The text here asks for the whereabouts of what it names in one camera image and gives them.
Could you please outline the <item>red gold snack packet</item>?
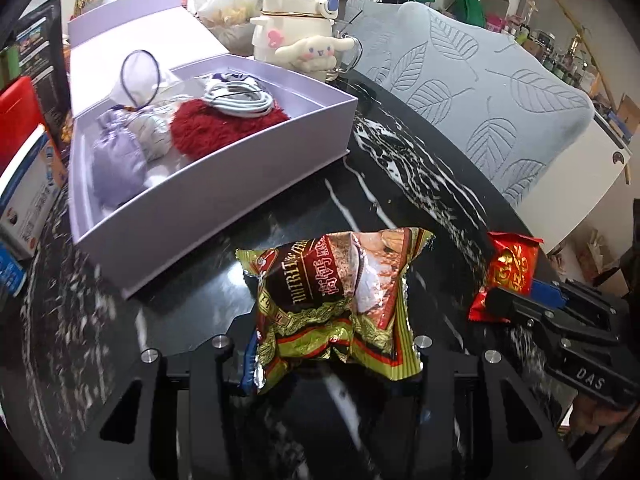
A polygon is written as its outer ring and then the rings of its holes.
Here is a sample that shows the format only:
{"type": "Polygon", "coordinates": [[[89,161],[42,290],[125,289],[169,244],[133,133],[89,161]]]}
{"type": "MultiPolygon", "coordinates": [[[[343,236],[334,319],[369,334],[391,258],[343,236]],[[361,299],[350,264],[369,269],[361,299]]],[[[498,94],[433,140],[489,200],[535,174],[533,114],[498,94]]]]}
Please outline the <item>red gold snack packet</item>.
{"type": "Polygon", "coordinates": [[[476,294],[468,314],[471,322],[503,322],[506,318],[491,313],[486,306],[488,292],[502,287],[512,292],[528,296],[533,286],[542,238],[510,232],[489,232],[489,240],[494,248],[484,283],[476,294]]]}

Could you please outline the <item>gold brown snack bag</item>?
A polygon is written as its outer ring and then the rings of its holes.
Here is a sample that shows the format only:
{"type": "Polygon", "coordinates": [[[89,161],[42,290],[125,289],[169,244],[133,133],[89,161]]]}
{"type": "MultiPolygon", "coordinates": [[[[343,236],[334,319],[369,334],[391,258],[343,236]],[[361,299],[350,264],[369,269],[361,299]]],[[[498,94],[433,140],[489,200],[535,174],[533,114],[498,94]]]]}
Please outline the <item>gold brown snack bag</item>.
{"type": "Polygon", "coordinates": [[[419,374],[406,275],[434,238],[422,228],[344,231],[237,250],[257,282],[254,388],[268,391],[307,360],[357,362],[392,382],[419,374]]]}

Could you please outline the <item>purple fluffy scrunchie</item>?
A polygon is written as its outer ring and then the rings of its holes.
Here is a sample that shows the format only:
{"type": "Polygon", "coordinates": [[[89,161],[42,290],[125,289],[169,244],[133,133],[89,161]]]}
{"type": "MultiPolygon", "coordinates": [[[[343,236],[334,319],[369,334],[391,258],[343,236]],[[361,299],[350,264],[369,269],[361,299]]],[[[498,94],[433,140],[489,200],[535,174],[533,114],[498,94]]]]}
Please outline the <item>purple fluffy scrunchie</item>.
{"type": "Polygon", "coordinates": [[[92,144],[93,192],[99,203],[115,209],[144,189],[146,158],[137,136],[128,128],[127,113],[111,108],[96,122],[100,134],[92,144]]]}

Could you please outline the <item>dark red fluffy scrunchie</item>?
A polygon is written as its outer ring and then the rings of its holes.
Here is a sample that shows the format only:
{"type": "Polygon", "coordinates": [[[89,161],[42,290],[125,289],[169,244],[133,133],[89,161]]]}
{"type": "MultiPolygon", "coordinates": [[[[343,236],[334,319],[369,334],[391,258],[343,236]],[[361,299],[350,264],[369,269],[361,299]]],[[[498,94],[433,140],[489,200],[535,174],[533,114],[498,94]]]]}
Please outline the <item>dark red fluffy scrunchie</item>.
{"type": "Polygon", "coordinates": [[[265,116],[246,118],[221,113],[202,100],[191,100],[178,107],[170,128],[178,151],[198,160],[289,119],[278,106],[265,116]]]}

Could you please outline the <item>white illustrated snack packet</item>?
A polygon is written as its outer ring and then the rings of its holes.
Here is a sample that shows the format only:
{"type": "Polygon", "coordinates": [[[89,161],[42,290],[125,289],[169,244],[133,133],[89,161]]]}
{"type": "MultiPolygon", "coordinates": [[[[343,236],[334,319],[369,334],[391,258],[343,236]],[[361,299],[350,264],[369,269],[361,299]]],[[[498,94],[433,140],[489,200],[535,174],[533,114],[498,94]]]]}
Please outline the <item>white illustrated snack packet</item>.
{"type": "Polygon", "coordinates": [[[175,112],[141,112],[127,122],[127,128],[137,138],[147,162],[157,162],[165,157],[181,157],[170,128],[175,112]]]}

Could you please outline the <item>translucent white pouch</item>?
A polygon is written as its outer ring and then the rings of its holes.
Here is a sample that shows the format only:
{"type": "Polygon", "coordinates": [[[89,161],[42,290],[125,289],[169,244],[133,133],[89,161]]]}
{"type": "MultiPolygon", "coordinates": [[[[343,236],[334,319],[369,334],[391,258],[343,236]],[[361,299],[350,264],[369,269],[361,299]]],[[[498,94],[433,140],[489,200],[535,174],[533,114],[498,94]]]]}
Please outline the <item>translucent white pouch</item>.
{"type": "Polygon", "coordinates": [[[168,70],[148,50],[134,50],[122,60],[108,96],[114,110],[147,112],[191,97],[184,80],[168,70]]]}

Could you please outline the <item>grey leaf-pattern chair cover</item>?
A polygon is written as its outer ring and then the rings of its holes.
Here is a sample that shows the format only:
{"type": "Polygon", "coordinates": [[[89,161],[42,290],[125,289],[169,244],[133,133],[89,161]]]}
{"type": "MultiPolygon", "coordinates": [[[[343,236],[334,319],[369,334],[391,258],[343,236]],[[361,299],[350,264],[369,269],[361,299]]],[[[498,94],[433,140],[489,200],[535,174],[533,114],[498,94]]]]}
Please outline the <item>grey leaf-pattern chair cover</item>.
{"type": "Polygon", "coordinates": [[[516,41],[422,3],[348,0],[356,71],[437,128],[516,207],[589,126],[591,100],[516,41]]]}

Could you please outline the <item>lavender gift box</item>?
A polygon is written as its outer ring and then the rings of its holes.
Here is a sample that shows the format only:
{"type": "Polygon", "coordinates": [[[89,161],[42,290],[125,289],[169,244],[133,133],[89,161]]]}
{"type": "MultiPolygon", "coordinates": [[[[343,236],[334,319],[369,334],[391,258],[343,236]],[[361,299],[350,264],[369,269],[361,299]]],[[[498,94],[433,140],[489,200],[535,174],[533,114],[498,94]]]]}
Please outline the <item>lavender gift box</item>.
{"type": "Polygon", "coordinates": [[[70,228],[124,296],[347,152],[352,96],[229,54],[180,0],[118,0],[68,30],[70,228]]]}

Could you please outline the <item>white blue medicine box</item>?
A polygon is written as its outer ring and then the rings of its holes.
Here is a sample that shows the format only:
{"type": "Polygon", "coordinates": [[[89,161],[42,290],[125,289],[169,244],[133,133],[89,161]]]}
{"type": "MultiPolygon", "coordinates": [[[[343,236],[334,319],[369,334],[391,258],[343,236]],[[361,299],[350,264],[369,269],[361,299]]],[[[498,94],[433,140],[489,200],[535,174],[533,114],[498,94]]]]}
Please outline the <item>white blue medicine box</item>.
{"type": "Polygon", "coordinates": [[[44,125],[38,125],[1,175],[1,239],[17,260],[35,255],[67,171],[44,125]]]}

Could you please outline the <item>clear glass mug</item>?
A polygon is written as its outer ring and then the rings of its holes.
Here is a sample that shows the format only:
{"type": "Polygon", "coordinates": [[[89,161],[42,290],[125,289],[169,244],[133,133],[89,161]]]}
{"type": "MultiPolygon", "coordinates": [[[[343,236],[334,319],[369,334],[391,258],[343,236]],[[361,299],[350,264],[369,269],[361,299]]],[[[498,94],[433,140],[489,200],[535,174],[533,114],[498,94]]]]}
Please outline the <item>clear glass mug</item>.
{"type": "Polygon", "coordinates": [[[355,68],[362,57],[363,47],[356,37],[337,32],[335,34],[338,49],[334,56],[336,63],[326,72],[326,82],[332,82],[355,68]]]}

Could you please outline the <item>cream cinnamoroll water bottle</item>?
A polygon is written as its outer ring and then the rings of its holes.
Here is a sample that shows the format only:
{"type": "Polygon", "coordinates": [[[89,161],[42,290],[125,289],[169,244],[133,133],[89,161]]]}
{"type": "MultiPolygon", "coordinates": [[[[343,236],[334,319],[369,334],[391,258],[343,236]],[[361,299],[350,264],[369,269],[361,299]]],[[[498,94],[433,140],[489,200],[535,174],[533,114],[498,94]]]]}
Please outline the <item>cream cinnamoroll water bottle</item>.
{"type": "Polygon", "coordinates": [[[326,82],[338,49],[340,0],[262,0],[252,18],[254,59],[326,82]]]}

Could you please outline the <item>clear plastic food bag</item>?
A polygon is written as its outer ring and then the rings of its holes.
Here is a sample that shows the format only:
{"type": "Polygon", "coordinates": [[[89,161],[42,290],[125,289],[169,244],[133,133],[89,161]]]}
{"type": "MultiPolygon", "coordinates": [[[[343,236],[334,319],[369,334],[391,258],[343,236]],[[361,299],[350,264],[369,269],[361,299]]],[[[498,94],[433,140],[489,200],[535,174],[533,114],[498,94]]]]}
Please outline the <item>clear plastic food bag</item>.
{"type": "Polygon", "coordinates": [[[232,54],[253,54],[252,18],[262,13],[262,0],[206,0],[196,11],[205,28],[232,54]]]}

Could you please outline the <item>black printed package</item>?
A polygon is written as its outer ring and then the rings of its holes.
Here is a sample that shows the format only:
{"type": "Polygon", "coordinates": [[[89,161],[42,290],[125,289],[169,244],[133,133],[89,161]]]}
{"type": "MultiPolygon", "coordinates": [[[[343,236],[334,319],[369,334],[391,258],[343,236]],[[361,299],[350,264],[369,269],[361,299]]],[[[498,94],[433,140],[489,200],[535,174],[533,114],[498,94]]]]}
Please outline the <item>black printed package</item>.
{"type": "Polygon", "coordinates": [[[47,0],[25,14],[14,32],[21,73],[32,81],[46,125],[60,148],[62,129],[70,111],[61,0],[47,0]]]}

